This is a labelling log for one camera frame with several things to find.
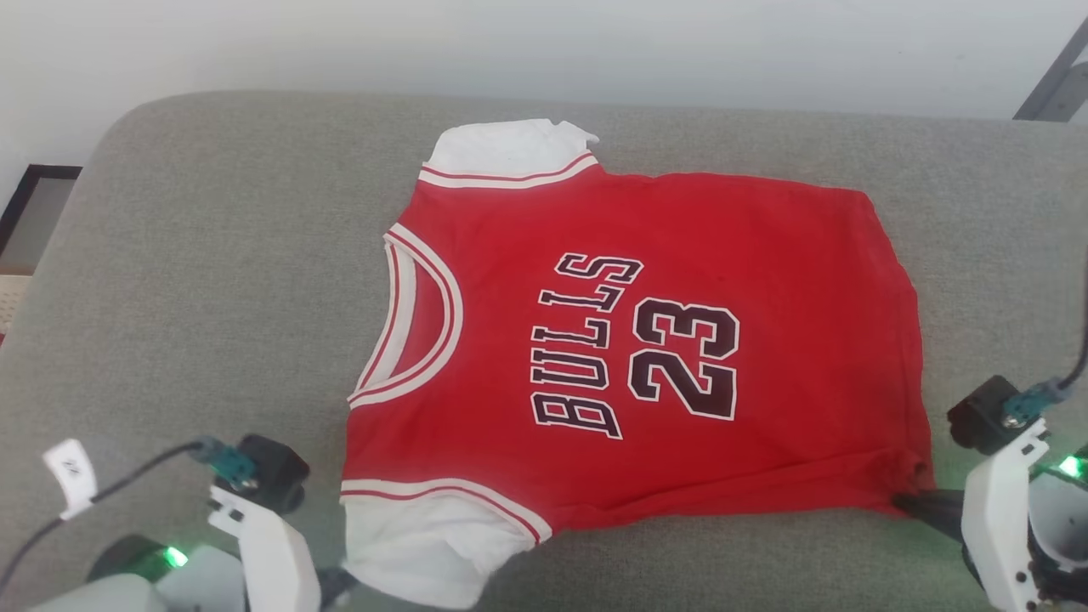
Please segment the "black frame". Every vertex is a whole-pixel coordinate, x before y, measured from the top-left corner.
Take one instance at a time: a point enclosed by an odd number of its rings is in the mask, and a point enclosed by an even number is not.
[[[23,173],[23,179],[18,182],[18,186],[15,187],[15,193],[12,194],[11,201],[8,203],[8,208],[4,209],[3,216],[0,217],[0,253],[3,253],[3,249],[8,246],[8,241],[11,240],[11,235],[15,233],[15,224],[18,223],[18,218],[26,210],[26,204],[30,201],[34,188],[38,186],[38,181],[41,179],[75,181],[82,170],[83,167],[81,166],[41,166],[32,163],[26,167],[26,172]]]

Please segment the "white wall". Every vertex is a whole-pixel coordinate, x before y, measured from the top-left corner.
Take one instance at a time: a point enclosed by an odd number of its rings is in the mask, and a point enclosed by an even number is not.
[[[304,88],[1011,118],[1083,0],[3,0],[30,161],[134,106]]]
[[[20,179],[26,172],[26,155],[12,136],[10,111],[4,98],[0,97],[0,215],[3,215]]]

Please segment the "jersey neckline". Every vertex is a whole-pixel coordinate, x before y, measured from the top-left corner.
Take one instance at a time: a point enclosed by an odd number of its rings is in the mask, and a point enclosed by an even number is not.
[[[398,397],[434,378],[449,360],[460,339],[465,305],[460,287],[449,267],[412,233],[396,223],[385,233],[385,255],[390,266],[390,309],[385,327],[367,362],[348,405],[357,408]],[[396,376],[416,306],[416,265],[434,280],[442,294],[442,330],[422,359]]]

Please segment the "basketball jersey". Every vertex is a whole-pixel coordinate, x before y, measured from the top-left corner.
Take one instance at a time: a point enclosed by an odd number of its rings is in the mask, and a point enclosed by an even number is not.
[[[916,295],[868,198],[614,175],[588,142],[449,130],[385,234],[342,485],[376,589],[468,608],[562,529],[932,487]]]

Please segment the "gray sofa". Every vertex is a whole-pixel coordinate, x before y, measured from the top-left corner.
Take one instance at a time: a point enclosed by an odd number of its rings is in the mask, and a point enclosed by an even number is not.
[[[86,167],[0,347],[0,559],[63,509],[40,454],[81,439],[100,482],[199,433],[255,431],[311,465],[292,523],[343,553],[345,396],[381,330],[381,234],[438,134],[565,119],[614,173],[758,174],[865,191],[918,290],[939,485],[980,456],[944,412],[991,374],[1068,367],[1088,244],[1088,131],[1024,122],[339,94],[215,93],[143,106]],[[1054,455],[1088,439],[1081,393]],[[0,609],[76,586],[118,537],[227,544],[209,475],[177,461],[27,559]],[[360,588],[351,609],[412,607]],[[483,610],[986,610],[959,548],[862,511],[665,517],[562,534]]]

